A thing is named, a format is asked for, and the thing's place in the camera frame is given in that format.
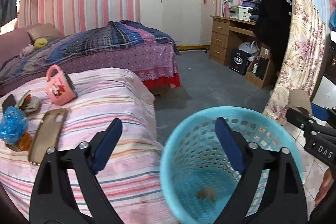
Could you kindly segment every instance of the screw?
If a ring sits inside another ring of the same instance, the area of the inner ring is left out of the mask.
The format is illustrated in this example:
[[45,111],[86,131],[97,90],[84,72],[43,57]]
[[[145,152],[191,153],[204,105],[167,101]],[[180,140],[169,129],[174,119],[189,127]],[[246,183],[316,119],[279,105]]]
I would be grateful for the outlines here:
[[79,148],[80,149],[85,149],[85,148],[87,148],[89,146],[89,143],[88,142],[81,142],[80,144],[79,144]]
[[48,154],[52,154],[53,152],[55,152],[55,147],[52,146],[47,149]]
[[287,147],[283,147],[282,149],[281,149],[281,151],[284,153],[284,154],[289,154],[289,149],[287,148]]
[[249,148],[257,149],[257,148],[258,148],[258,145],[257,145],[255,142],[250,142],[250,143],[249,143]]

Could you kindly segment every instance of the pink plush toy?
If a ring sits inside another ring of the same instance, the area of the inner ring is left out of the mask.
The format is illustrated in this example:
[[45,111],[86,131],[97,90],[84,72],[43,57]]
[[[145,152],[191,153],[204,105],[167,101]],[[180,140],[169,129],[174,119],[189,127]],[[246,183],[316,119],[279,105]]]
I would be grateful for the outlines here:
[[29,44],[27,47],[23,48],[20,52],[20,58],[23,58],[27,56],[28,54],[31,54],[34,50],[34,46]]

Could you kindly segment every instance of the red bed skirt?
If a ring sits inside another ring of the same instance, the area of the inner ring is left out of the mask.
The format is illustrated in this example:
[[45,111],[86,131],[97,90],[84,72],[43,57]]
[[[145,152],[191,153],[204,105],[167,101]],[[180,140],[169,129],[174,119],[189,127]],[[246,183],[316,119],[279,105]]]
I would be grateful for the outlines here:
[[153,89],[156,86],[167,84],[170,84],[172,88],[179,88],[181,86],[178,73],[174,73],[174,77],[160,77],[155,80],[146,80],[143,83],[149,90]]

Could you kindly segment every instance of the yellow plush toy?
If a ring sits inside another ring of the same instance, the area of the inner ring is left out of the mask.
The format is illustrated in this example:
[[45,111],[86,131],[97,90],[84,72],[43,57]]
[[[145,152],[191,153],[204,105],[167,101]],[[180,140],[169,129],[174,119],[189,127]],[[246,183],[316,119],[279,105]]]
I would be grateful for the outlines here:
[[39,50],[41,49],[42,47],[48,45],[48,40],[45,39],[45,38],[38,38],[35,40],[35,43],[34,43],[34,50]]

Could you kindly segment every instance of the basket rim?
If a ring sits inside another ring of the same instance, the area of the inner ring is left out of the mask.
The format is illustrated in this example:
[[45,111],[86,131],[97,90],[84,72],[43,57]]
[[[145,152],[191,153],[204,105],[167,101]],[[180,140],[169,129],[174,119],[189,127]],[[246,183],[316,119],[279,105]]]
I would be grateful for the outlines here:
[[[302,165],[302,160],[301,156],[299,153],[298,148],[296,147],[294,141],[291,139],[290,134],[277,122],[272,120],[270,117],[260,113],[256,112],[254,110],[244,108],[244,107],[236,107],[236,106],[217,106],[217,107],[211,107],[211,108],[206,108],[203,110],[200,110],[198,112],[195,112],[194,114],[190,115],[186,119],[184,119],[182,122],[180,122],[175,129],[172,131],[170,134],[166,144],[165,148],[163,150],[163,153],[161,155],[161,161],[160,161],[160,183],[161,183],[161,188],[162,188],[162,193],[163,196],[167,202],[168,207],[172,211],[173,215],[177,218],[178,221],[180,221],[183,224],[200,224],[196,220],[194,220],[189,213],[184,209],[182,206],[181,202],[179,201],[177,195],[175,194],[175,190],[173,187],[173,183],[171,180],[170,172],[169,172],[169,164],[170,164],[170,159],[172,158],[171,155],[174,153],[176,145],[179,145],[180,142],[180,129],[185,127],[186,124],[189,124],[189,121],[193,120],[195,117],[202,115],[203,113],[211,111],[228,111],[228,110],[243,110],[245,112],[250,112],[253,113],[259,117],[262,117],[264,119],[268,119],[268,121],[276,128],[278,128],[280,131],[284,131],[287,134],[284,136],[287,141],[293,142],[293,148],[294,151],[292,151],[290,148],[290,151],[293,155],[294,161],[298,167],[300,175],[303,173],[303,165]],[[300,166],[298,166],[298,162],[295,159],[300,159]]]

